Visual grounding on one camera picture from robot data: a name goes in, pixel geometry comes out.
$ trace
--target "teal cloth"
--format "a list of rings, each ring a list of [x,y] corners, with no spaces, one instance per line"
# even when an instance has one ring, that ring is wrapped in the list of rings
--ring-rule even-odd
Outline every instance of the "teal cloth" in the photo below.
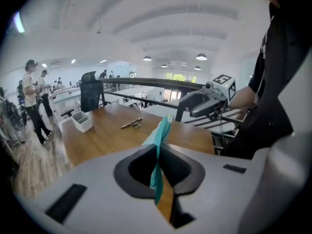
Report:
[[[171,123],[169,122],[168,119],[169,119],[168,117],[164,117],[162,121],[160,122],[160,124],[158,125],[158,127],[151,133],[151,135],[143,143],[143,144],[151,144],[151,140],[155,136],[154,144],[157,146],[156,166],[151,175],[150,187],[154,188],[155,190],[155,204],[156,205],[159,203],[159,200],[163,192],[163,187],[164,187],[162,174],[161,174],[161,168],[160,168],[158,160],[159,160],[159,154],[160,154],[160,145],[166,139],[171,129]]]

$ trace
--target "white plastic container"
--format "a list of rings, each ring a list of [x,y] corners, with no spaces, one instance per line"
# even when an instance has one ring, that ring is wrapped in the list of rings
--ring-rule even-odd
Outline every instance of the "white plastic container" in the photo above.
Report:
[[[87,132],[93,126],[91,118],[84,112],[75,113],[72,115],[72,119],[75,127],[83,133]]]

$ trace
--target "cap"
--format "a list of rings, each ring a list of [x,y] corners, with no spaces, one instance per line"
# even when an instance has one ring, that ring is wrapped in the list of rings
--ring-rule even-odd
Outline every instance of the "cap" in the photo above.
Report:
[[[35,66],[38,66],[38,63],[35,62],[34,60],[28,60],[28,62],[26,62],[26,66],[29,65],[29,64],[32,64],[32,65],[35,65]]]

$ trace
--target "wooden table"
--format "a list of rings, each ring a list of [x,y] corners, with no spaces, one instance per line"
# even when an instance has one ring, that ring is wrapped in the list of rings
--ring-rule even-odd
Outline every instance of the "wooden table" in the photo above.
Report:
[[[120,128],[139,117],[143,117],[140,128]],[[142,145],[162,118],[113,103],[94,110],[92,120],[93,128],[86,133],[77,130],[71,120],[62,125],[65,149],[73,166],[94,157]],[[172,123],[167,143],[215,154],[212,136],[208,130],[176,121]],[[164,190],[157,207],[168,221],[172,202],[173,189],[164,177]]]

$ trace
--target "ceiling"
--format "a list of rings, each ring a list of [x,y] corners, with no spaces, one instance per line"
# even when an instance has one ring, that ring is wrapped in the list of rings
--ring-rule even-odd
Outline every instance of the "ceiling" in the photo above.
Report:
[[[20,17],[25,33],[12,27],[2,48],[5,73],[28,59],[71,58],[149,69],[187,63],[190,71],[199,65],[197,72],[209,73],[254,59],[269,25],[265,0],[29,0]],[[198,53],[208,60],[196,60]],[[145,55],[153,61],[142,61]]]

